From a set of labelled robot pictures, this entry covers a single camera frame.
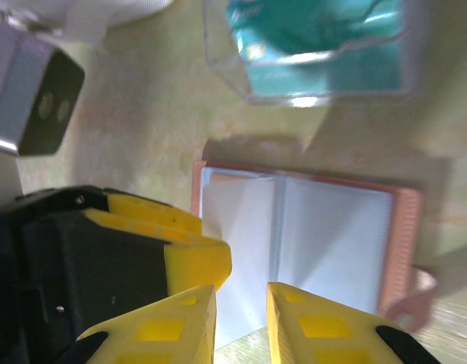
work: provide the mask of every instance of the clear plastic container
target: clear plastic container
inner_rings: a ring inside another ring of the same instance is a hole
[[[254,104],[416,90],[428,0],[204,0],[210,67]]]

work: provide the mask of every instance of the screw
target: screw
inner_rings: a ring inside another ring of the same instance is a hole
[[[83,203],[85,202],[85,199],[83,198],[82,195],[79,195],[79,196],[77,196],[77,198],[75,199],[75,202],[77,203],[77,205],[83,205]]]
[[[55,102],[55,97],[51,92],[44,93],[38,105],[38,116],[42,120],[45,120],[53,109],[53,103]]]
[[[70,103],[67,100],[63,100],[60,102],[60,105],[58,106],[58,111],[57,111],[57,121],[59,123],[62,123],[67,119],[67,116],[70,112]]]

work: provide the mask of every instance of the pink strap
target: pink strap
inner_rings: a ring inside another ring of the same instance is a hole
[[[409,295],[394,302],[383,316],[396,322],[407,332],[415,332],[429,322],[431,305],[436,295],[437,279],[421,269],[414,268],[413,289]]]

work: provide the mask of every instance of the white page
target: white page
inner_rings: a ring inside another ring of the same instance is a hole
[[[274,181],[210,184],[203,190],[203,224],[230,245],[232,273],[217,292],[215,347],[266,325]]]
[[[376,313],[392,196],[287,178],[278,279]]]
[[[205,186],[210,184],[210,178],[213,174],[222,174],[224,176],[232,176],[232,177],[241,177],[246,179],[259,179],[259,178],[270,178],[271,176],[266,176],[265,173],[260,172],[251,172],[251,171],[237,171],[234,169],[226,169],[226,168],[216,168],[216,167],[204,167],[201,172],[200,177],[200,211],[199,217],[202,218],[202,204],[203,204],[203,189]]]

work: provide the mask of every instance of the gray box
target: gray box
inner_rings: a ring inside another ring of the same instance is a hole
[[[62,50],[0,21],[0,151],[55,153],[83,80]]]

